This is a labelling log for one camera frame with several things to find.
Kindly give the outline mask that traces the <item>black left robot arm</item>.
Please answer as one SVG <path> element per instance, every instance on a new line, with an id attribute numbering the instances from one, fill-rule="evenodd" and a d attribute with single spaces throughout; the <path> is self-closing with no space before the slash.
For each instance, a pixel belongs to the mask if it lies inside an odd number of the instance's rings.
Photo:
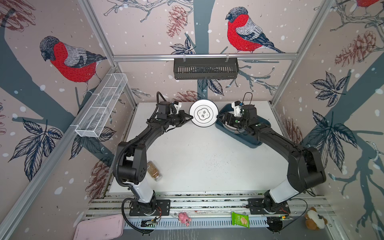
<path id="1" fill-rule="evenodd" d="M 135 138 L 118 144 L 113 175 L 121 187 L 129 188 L 136 201 L 149 204 L 155 200 L 154 190 L 146 182 L 147 150 L 164 133 L 182 127 L 194 117 L 181 109 L 179 102 L 162 101 L 149 119 L 147 127 Z"/>

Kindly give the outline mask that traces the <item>white clover plate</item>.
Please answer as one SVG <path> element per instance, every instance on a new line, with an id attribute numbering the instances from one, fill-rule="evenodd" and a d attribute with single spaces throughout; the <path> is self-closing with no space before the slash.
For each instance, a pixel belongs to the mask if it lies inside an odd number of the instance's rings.
<path id="1" fill-rule="evenodd" d="M 210 100 L 198 100 L 191 105 L 189 110 L 189 115 L 193 117 L 192 123 L 201 128 L 214 125 L 218 114 L 217 105 Z"/>

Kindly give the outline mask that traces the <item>dark teal plastic bin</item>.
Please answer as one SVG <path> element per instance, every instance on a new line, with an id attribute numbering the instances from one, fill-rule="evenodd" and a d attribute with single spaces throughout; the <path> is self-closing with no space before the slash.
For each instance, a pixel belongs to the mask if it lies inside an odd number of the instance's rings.
<path id="1" fill-rule="evenodd" d="M 226 104 L 219 111 L 219 114 L 225 113 L 225 112 L 230 112 L 230 113 L 234 112 L 233 108 L 231 107 L 231 104 Z M 271 123 L 268 120 L 266 120 L 266 119 L 264 119 L 262 117 L 259 117 L 259 121 L 261 123 L 266 124 L 268 127 L 271 127 Z M 219 122 L 218 120 L 216 121 L 215 126 L 216 126 L 217 129 L 219 129 L 223 133 L 227 134 L 231 138 L 241 142 L 242 144 L 244 144 L 244 145 L 246 145 L 246 146 L 248 146 L 248 147 L 250 147 L 252 149 L 255 149 L 258 146 L 261 146 L 263 144 L 262 142 L 258 141 L 256 138 L 252 137 L 251 135 L 246 135 L 246 132 L 244 132 L 242 134 L 233 134 L 233 133 L 229 132 L 228 130 L 226 130 L 223 127 L 223 124 L 221 122 Z"/>

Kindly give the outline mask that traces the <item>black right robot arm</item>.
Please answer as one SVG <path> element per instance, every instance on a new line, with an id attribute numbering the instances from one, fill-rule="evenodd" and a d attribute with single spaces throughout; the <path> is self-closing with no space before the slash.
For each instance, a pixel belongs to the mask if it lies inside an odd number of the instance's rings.
<path id="1" fill-rule="evenodd" d="M 296 144 L 278 134 L 266 119 L 258 115 L 254 105 L 236 101 L 231 108 L 228 112 L 222 109 L 217 115 L 223 127 L 237 131 L 241 140 L 269 146 L 288 162 L 284 181 L 264 193 L 265 207 L 279 205 L 326 181 L 321 155 L 316 148 Z"/>

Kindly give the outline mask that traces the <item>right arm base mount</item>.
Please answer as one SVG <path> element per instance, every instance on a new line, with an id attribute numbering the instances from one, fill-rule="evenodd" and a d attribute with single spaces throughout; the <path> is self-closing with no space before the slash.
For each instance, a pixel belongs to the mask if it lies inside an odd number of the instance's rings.
<path id="1" fill-rule="evenodd" d="M 251 198 L 247 200 L 246 208 L 252 215 L 290 215 L 287 202 L 275 203 L 270 197 Z"/>

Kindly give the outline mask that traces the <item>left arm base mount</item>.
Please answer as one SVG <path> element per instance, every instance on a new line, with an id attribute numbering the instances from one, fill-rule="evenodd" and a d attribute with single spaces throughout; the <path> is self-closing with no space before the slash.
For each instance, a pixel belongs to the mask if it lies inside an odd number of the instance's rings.
<path id="1" fill-rule="evenodd" d="M 171 201 L 157 200 L 153 195 L 149 203 L 133 202 L 130 204 L 130 213 L 132 217 L 144 216 L 168 216 L 170 214 Z"/>

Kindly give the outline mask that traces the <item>sunburst plate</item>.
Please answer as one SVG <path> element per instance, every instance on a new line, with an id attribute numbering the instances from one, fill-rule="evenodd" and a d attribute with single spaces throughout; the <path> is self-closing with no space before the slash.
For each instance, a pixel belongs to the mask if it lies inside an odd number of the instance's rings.
<path id="1" fill-rule="evenodd" d="M 223 125 L 223 127 L 228 130 L 229 132 L 233 133 L 233 134 L 242 134 L 245 132 L 244 129 L 238 129 L 238 128 L 235 128 L 235 127 L 231 127 L 231 126 L 228 126 L 228 125 Z"/>

